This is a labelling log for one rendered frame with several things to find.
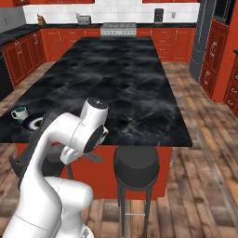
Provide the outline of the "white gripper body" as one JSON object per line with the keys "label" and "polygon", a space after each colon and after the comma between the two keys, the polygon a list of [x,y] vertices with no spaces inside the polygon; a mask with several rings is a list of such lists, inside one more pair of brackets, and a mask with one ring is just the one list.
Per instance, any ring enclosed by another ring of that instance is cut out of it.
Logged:
{"label": "white gripper body", "polygon": [[68,146],[65,146],[61,152],[60,160],[65,164],[69,165],[76,159],[80,158],[83,154]]}

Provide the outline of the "black round bar stool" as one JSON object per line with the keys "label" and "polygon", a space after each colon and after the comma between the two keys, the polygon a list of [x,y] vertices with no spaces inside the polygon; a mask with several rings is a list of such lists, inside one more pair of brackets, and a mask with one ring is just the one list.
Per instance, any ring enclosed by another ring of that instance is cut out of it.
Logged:
{"label": "black round bar stool", "polygon": [[[58,177],[61,174],[65,167],[65,164],[60,160],[63,148],[64,146],[58,142],[51,144],[42,165],[44,177]],[[19,178],[18,187],[20,187],[22,177],[32,158],[33,151],[33,145],[29,145],[18,159],[14,159],[12,156],[8,157],[12,169]]]}
{"label": "black round bar stool", "polygon": [[146,192],[143,238],[147,238],[152,187],[160,171],[158,152],[148,146],[120,146],[114,151],[113,170],[121,208],[122,235],[125,235],[126,191]]}

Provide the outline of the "white mug with teal inside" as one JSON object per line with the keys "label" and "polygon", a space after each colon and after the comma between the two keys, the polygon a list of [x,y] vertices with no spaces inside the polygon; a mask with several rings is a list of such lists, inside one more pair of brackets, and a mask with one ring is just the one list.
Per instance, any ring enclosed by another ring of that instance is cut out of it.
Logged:
{"label": "white mug with teal inside", "polygon": [[11,116],[19,123],[22,123],[28,117],[28,112],[25,107],[18,107],[11,112]]}

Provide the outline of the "red island with black top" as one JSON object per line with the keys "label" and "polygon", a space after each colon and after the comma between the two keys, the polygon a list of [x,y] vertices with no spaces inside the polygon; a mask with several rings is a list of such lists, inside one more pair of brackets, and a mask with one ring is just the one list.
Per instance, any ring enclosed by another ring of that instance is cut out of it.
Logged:
{"label": "red island with black top", "polygon": [[87,37],[78,40],[16,102],[28,113],[59,108],[79,114],[88,98],[109,106],[104,142],[95,150],[103,162],[73,162],[72,177],[93,188],[97,199],[117,196],[114,150],[123,145],[153,146],[160,172],[152,198],[164,196],[173,148],[192,139],[149,37]]}

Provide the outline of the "black dishwasher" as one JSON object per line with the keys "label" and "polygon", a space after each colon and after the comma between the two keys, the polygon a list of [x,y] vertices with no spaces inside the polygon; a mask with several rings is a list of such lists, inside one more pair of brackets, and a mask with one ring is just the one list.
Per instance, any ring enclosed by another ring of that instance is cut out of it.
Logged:
{"label": "black dishwasher", "polygon": [[14,90],[11,83],[4,55],[0,52],[0,101],[7,97]]}

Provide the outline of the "red base cupboard run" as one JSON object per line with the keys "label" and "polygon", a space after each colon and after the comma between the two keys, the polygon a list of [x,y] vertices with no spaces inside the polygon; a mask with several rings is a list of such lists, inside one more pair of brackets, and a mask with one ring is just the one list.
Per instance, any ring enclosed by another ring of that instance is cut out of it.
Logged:
{"label": "red base cupboard run", "polygon": [[194,28],[138,27],[137,37],[150,37],[161,61],[190,61]]}
{"label": "red base cupboard run", "polygon": [[47,61],[58,60],[82,37],[100,37],[100,28],[48,28],[40,32]]}
{"label": "red base cupboard run", "polygon": [[3,45],[3,52],[13,86],[17,86],[46,61],[39,31]]}

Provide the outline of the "silver hob range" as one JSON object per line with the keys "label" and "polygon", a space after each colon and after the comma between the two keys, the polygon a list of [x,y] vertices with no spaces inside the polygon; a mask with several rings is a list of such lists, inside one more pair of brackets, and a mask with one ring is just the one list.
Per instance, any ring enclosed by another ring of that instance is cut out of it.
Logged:
{"label": "silver hob range", "polygon": [[136,35],[135,22],[104,22],[100,27],[101,37],[135,37]]}

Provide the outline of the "silver toaster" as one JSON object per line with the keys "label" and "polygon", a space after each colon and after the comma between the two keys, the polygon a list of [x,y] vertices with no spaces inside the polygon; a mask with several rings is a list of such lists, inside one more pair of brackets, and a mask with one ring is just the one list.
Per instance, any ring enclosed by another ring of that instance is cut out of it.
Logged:
{"label": "silver toaster", "polygon": [[91,24],[91,17],[89,15],[80,15],[79,13],[77,13],[76,18],[79,25]]}

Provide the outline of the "red drawer unit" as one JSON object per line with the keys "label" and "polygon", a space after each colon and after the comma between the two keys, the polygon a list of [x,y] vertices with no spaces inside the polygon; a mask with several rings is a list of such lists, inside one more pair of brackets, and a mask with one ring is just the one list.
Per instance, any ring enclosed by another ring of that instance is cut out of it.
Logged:
{"label": "red drawer unit", "polygon": [[235,59],[232,65],[224,102],[238,118],[238,49],[235,49],[233,53],[235,54]]}

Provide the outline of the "black coffee machine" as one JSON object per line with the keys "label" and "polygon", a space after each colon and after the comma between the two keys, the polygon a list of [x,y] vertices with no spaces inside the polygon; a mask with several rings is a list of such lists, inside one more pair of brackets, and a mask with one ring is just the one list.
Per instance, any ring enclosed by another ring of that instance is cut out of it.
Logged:
{"label": "black coffee machine", "polygon": [[154,10],[154,23],[159,24],[163,22],[164,10],[162,8],[156,8]]}

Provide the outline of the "red tall cupboard unit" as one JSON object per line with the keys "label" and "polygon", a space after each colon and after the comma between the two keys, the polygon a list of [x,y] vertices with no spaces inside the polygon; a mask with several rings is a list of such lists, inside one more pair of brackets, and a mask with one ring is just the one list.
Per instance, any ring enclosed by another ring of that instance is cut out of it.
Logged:
{"label": "red tall cupboard unit", "polygon": [[238,30],[235,26],[212,20],[199,83],[215,102],[224,99],[235,59],[233,50],[236,48]]}

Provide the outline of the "grey tall column unit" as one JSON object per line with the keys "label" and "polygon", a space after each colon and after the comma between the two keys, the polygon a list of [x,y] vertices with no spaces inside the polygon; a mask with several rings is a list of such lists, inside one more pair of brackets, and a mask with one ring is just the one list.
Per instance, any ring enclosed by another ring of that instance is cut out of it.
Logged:
{"label": "grey tall column unit", "polygon": [[199,82],[203,66],[206,43],[217,0],[201,0],[189,71],[196,82]]}

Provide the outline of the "red wall cupboard run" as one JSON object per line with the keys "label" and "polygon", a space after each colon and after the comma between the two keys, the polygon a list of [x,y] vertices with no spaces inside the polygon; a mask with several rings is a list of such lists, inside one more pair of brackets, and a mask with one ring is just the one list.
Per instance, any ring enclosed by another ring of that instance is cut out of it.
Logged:
{"label": "red wall cupboard run", "polygon": [[22,7],[44,4],[94,4],[95,0],[0,0],[0,7]]}
{"label": "red wall cupboard run", "polygon": [[143,4],[157,3],[201,3],[201,0],[142,0]]}

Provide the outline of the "black wall oven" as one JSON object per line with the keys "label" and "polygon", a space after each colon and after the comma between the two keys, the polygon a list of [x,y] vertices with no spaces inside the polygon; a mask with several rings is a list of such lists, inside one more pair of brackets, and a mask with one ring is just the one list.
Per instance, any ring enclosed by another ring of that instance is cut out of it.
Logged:
{"label": "black wall oven", "polygon": [[236,0],[217,0],[213,18],[229,25]]}

